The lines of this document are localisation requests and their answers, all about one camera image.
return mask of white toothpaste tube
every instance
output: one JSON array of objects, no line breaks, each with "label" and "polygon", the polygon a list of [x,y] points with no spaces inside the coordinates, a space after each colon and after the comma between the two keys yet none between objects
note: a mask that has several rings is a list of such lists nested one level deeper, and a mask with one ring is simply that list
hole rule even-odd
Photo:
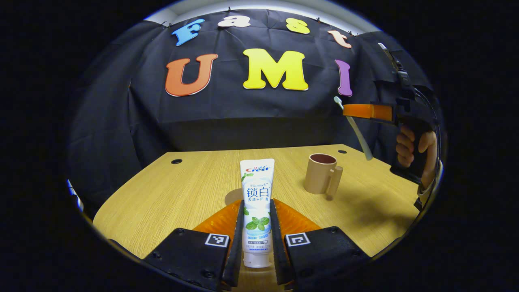
[{"label": "white toothpaste tube", "polygon": [[274,159],[240,161],[243,212],[243,263],[249,268],[270,266],[272,232],[270,198]]}]

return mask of black backdrop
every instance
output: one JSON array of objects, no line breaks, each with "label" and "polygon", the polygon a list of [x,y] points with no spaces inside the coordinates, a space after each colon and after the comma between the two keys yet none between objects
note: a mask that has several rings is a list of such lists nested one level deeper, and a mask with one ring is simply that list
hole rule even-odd
[{"label": "black backdrop", "polygon": [[[181,290],[95,236],[63,184],[66,106],[77,76],[106,45],[169,4],[11,2],[1,123],[7,168],[4,283],[16,290]],[[438,92],[449,132],[449,167],[417,228],[341,290],[517,291],[514,171],[517,106],[510,62],[514,5],[350,1],[394,36]],[[23,155],[17,155],[23,149]],[[351,283],[362,283],[352,287]]]},{"label": "black backdrop", "polygon": [[[235,15],[250,17],[251,25],[218,27],[225,17]],[[176,46],[177,37],[171,33],[200,18],[204,22],[198,36]],[[288,30],[287,18],[305,21],[310,33]],[[329,30],[347,36],[352,48],[336,43]],[[379,42],[402,62],[415,86],[432,91],[420,66],[384,32],[353,36],[315,19],[262,9],[215,12],[168,28],[141,21],[110,42],[71,96],[73,103],[67,112],[69,179],[93,218],[111,194],[167,151],[332,143],[362,151],[333,101],[339,95],[335,60],[350,65],[353,95],[341,96],[343,103],[395,103],[399,96],[396,76]],[[243,51],[250,48],[265,49],[276,61],[289,50],[303,53],[308,90],[287,90],[281,84],[245,89],[249,58]],[[195,59],[205,54],[218,54],[207,87],[194,95],[169,95],[165,91],[166,64],[190,58],[183,82],[191,83],[198,77]],[[375,158],[392,164],[399,129],[365,119],[357,119],[357,124]]]}]

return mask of beige mug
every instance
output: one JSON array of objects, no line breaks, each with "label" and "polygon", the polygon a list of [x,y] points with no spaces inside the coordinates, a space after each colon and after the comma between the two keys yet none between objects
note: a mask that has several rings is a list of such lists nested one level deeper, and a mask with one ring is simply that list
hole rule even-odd
[{"label": "beige mug", "polygon": [[308,158],[305,190],[312,194],[326,193],[326,199],[331,200],[337,192],[342,175],[343,168],[337,166],[335,157],[323,153],[314,153]]}]

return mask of toothpaste tube cap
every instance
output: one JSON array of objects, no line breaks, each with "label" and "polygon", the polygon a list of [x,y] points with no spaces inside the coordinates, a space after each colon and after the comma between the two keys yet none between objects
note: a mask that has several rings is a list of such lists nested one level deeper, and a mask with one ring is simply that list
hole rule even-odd
[{"label": "toothpaste tube cap", "polygon": [[249,268],[266,268],[270,266],[268,254],[243,253],[243,264]]}]

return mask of orange letter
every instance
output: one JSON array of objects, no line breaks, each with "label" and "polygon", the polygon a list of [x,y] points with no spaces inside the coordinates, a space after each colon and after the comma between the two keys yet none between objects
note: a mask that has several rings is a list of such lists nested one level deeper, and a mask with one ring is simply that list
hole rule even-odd
[{"label": "orange letter", "polygon": [[195,94],[204,89],[211,79],[213,60],[218,58],[217,54],[207,54],[198,56],[196,60],[200,62],[198,78],[191,84],[182,83],[184,66],[190,62],[189,59],[179,59],[166,65],[168,76],[166,76],[166,92],[172,96],[185,96]]},{"label": "orange letter", "polygon": [[345,39],[348,39],[348,38],[343,36],[343,35],[341,35],[340,32],[338,32],[338,31],[328,31],[328,33],[331,33],[333,35],[333,38],[335,39],[335,41],[338,44],[340,44],[341,46],[343,46],[345,48],[351,49],[351,45],[344,41]]}]

